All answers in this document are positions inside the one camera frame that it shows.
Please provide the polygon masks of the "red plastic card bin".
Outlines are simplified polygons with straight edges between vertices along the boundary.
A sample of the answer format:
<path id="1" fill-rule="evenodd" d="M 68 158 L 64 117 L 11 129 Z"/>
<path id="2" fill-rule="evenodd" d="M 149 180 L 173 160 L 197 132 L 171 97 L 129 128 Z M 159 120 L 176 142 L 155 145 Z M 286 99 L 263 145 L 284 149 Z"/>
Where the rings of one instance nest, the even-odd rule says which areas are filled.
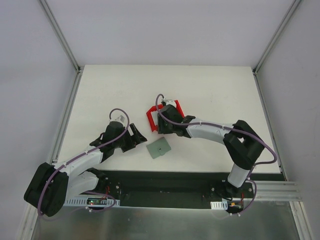
<path id="1" fill-rule="evenodd" d="M 179 103 L 178 100 L 174 100 L 176 102 L 176 109 L 178 111 L 178 113 L 184 117 L 184 112 L 181 108 L 181 105 Z M 152 132 L 155 132 L 158 130 L 158 125 L 157 125 L 157 118 L 154 117 L 154 113 L 157 112 L 157 107 L 155 105 L 153 105 L 147 112 L 146 112 L 146 116 L 147 116 L 147 120 L 150 126 L 150 129 Z"/>

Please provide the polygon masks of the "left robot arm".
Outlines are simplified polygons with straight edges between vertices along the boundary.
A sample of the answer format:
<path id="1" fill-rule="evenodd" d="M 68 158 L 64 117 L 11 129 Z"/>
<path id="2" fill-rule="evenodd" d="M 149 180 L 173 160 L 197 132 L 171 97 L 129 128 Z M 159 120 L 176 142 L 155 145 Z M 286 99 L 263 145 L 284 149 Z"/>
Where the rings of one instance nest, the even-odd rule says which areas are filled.
<path id="1" fill-rule="evenodd" d="M 107 176 L 95 166 L 110 158 L 116 149 L 127 152 L 147 139 L 136 126 L 129 124 L 128 132 L 123 123 L 111 121 L 98 138 L 93 140 L 84 152 L 65 163 L 39 165 L 29 183 L 23 199 L 39 209 L 40 214 L 52 217 L 65 201 L 84 192 L 96 195 L 108 194 L 110 184 Z"/>

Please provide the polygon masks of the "green leather card holder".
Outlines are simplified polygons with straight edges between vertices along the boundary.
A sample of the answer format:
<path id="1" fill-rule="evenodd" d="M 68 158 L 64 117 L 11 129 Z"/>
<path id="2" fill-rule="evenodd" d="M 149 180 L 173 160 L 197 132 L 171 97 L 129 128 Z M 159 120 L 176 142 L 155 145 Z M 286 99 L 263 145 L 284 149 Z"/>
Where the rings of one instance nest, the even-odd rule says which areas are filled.
<path id="1" fill-rule="evenodd" d="M 164 156 L 172 149 L 165 137 L 161 137 L 158 140 L 148 144 L 146 148 L 152 159 Z"/>

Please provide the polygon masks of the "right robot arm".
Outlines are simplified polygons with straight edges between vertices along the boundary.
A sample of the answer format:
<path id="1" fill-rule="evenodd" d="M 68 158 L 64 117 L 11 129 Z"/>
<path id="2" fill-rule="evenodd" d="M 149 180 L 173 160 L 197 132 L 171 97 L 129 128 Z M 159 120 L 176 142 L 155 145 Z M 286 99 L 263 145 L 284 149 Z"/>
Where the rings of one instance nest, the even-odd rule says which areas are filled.
<path id="1" fill-rule="evenodd" d="M 225 184 L 226 194 L 233 198 L 242 193 L 243 183 L 265 149 L 261 138 L 243 120 L 222 125 L 193 115 L 183 117 L 176 107 L 167 104 L 158 110 L 157 125 L 159 134 L 176 134 L 223 145 L 233 161 Z"/>

